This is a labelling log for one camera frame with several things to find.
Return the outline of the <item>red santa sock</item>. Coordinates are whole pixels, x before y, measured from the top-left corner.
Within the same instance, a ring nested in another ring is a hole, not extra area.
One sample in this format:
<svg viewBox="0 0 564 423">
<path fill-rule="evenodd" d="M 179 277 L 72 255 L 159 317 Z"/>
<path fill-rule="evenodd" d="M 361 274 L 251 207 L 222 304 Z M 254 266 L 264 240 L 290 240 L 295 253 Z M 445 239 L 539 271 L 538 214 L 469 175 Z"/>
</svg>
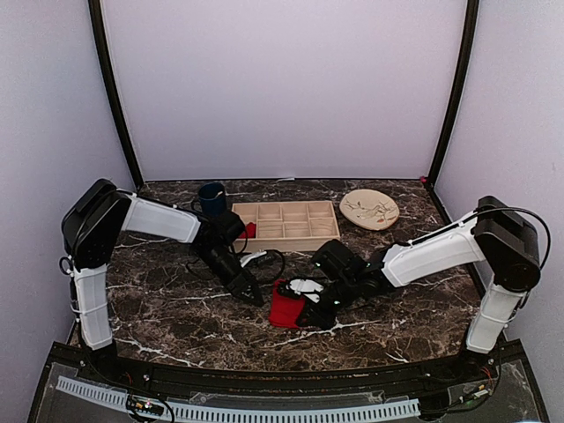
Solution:
<svg viewBox="0 0 564 423">
<path fill-rule="evenodd" d="M 303 296 L 294 299 L 280 294 L 278 287 L 284 283 L 283 279 L 274 282 L 269 322 L 274 327 L 299 329 L 296 321 L 306 304 L 306 299 Z"/>
</svg>

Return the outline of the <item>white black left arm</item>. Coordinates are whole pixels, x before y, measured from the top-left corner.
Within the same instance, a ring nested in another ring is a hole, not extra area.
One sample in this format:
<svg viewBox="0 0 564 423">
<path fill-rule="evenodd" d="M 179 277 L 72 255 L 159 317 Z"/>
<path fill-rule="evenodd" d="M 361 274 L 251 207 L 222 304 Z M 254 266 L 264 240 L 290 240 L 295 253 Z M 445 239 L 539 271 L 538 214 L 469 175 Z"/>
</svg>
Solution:
<svg viewBox="0 0 564 423">
<path fill-rule="evenodd" d="M 256 277 L 234 250 L 245 225 L 233 211 L 217 217 L 142 197 L 107 179 L 96 181 L 64 215 L 61 272 L 71 281 L 72 311 L 85 345 L 98 351 L 89 368 L 105 384 L 124 377 L 124 365 L 102 350 L 114 343 L 109 319 L 107 273 L 117 242 L 140 236 L 142 242 L 169 243 L 192 250 L 236 300 L 264 304 Z"/>
</svg>

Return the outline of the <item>plain red sock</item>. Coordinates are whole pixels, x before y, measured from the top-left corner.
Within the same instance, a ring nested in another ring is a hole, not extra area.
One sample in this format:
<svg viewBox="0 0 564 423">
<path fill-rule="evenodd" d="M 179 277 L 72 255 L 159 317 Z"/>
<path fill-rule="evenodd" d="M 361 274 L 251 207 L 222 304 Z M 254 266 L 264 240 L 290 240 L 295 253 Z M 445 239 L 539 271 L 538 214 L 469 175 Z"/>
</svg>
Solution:
<svg viewBox="0 0 564 423">
<path fill-rule="evenodd" d="M 240 239 L 247 240 L 247 239 L 255 239 L 256 238 L 256 223 L 249 222 L 243 232 L 239 236 Z"/>
</svg>

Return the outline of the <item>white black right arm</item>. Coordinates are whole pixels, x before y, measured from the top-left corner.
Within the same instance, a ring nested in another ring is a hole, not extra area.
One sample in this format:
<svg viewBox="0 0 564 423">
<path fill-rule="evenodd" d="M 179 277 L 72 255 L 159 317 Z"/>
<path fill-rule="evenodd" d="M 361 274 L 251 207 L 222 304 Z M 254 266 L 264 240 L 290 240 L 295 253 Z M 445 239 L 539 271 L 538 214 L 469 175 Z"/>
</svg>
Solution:
<svg viewBox="0 0 564 423">
<path fill-rule="evenodd" d="M 458 382 L 468 382 L 484 366 L 497 338 L 539 283 L 548 259 L 531 211 L 509 207 L 496 197 L 479 199 L 474 211 L 432 233 L 376 252 L 369 261 L 338 240 L 325 242 L 312 263 L 330 281 L 295 278 L 290 291 L 305 299 L 296 325 L 328 330 L 338 312 L 357 299 L 399 290 L 426 276 L 468 263 L 485 262 L 493 278 L 466 331 L 464 351 L 449 364 Z"/>
</svg>

